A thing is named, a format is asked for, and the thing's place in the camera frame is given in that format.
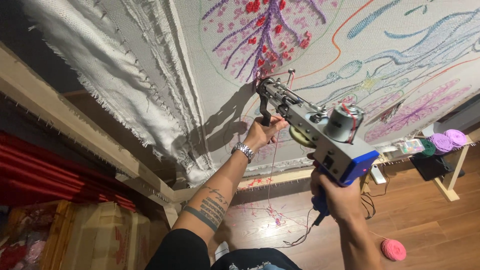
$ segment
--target yarn ball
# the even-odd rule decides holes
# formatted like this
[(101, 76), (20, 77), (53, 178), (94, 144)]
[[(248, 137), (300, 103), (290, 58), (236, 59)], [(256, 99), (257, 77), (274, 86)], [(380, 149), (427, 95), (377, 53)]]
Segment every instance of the yarn ball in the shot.
[(431, 141), (425, 140), (425, 139), (420, 139), (420, 142), (423, 145), (423, 147), (425, 147), (425, 150), (423, 150), (420, 153), (415, 154), (414, 156), (416, 158), (424, 159), (424, 158), (431, 157), (431, 156), (433, 156), (433, 154), (435, 154), (435, 151), (437, 150), (437, 148), (435, 147), (435, 145)]
[(459, 130), (449, 129), (444, 135), (450, 138), (454, 147), (462, 147), (467, 143), (467, 137)]
[(449, 137), (441, 134), (435, 133), (428, 138), (429, 141), (433, 142), (437, 150), (435, 151), (435, 155), (442, 155), (446, 152), (453, 149), (452, 140)]
[(403, 260), (407, 256), (407, 251), (402, 243), (393, 239), (386, 239), (382, 242), (382, 252), (392, 261)]

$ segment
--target pink yarn ball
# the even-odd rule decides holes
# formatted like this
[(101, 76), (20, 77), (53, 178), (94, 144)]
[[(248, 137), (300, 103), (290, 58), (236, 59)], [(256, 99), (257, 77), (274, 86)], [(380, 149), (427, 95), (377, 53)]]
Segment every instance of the pink yarn ball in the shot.
[(407, 256), (405, 247), (397, 240), (387, 239), (382, 242), (382, 252), (392, 261), (403, 260)]

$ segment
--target person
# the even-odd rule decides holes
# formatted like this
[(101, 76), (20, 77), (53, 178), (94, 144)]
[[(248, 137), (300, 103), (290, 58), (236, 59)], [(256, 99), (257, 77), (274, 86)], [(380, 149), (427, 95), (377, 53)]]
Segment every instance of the person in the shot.
[[(287, 127), (281, 117), (272, 116), (269, 127), (262, 126), (262, 117), (251, 125), (243, 144), (254, 153)], [(238, 249), (220, 257), (211, 267), (207, 245), (223, 220), (249, 163), (244, 152), (236, 150), (203, 184), (180, 213), (172, 230), (148, 263), (147, 270), (298, 270), (286, 255), (273, 248)], [(340, 228), (341, 252), (346, 270), (380, 270), (380, 253), (370, 238), (360, 208), (359, 180), (348, 187), (339, 187), (317, 170), (312, 172), (311, 188), (318, 195), (318, 185), (325, 189), (331, 215)]]

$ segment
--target hand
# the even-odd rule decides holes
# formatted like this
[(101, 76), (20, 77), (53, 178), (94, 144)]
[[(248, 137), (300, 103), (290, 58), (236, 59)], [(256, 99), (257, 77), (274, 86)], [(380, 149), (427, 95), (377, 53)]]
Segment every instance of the hand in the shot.
[[(307, 157), (311, 160), (313, 154), (310, 153)], [(360, 184), (359, 178), (346, 187), (339, 186), (336, 182), (330, 180), (326, 175), (321, 174), (317, 168), (320, 166), (318, 161), (314, 161), (315, 169), (312, 172), (312, 181), (310, 182), (310, 189), (314, 196), (319, 196), (319, 186), (322, 186), (327, 196), (328, 210), (332, 217), (338, 221), (350, 222), (352, 220), (363, 218), (360, 207)]]
[(270, 126), (263, 126), (262, 119), (263, 117), (255, 118), (243, 141), (243, 144), (250, 147), (254, 153), (269, 144), (270, 141), (276, 143), (275, 133), (288, 126), (288, 122), (280, 116), (272, 116)]

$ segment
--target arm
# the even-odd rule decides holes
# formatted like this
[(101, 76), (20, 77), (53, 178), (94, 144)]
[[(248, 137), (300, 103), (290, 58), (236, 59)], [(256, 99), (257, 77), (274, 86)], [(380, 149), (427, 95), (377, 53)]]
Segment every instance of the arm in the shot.
[(312, 172), (312, 194), (318, 195), (321, 185), (327, 196), (328, 209), (340, 227), (340, 242), (346, 270), (381, 270), (380, 253), (369, 235), (362, 215), (360, 184), (357, 178), (347, 187), (340, 187), (317, 170)]
[[(275, 133), (288, 125), (283, 118), (276, 116), (272, 116), (270, 127), (262, 126), (261, 121), (262, 117), (255, 119), (243, 141), (254, 153), (270, 141), (276, 143)], [(208, 244), (225, 216), (247, 164), (248, 158), (245, 154), (235, 151), (195, 193), (180, 213), (172, 230), (187, 229)]]

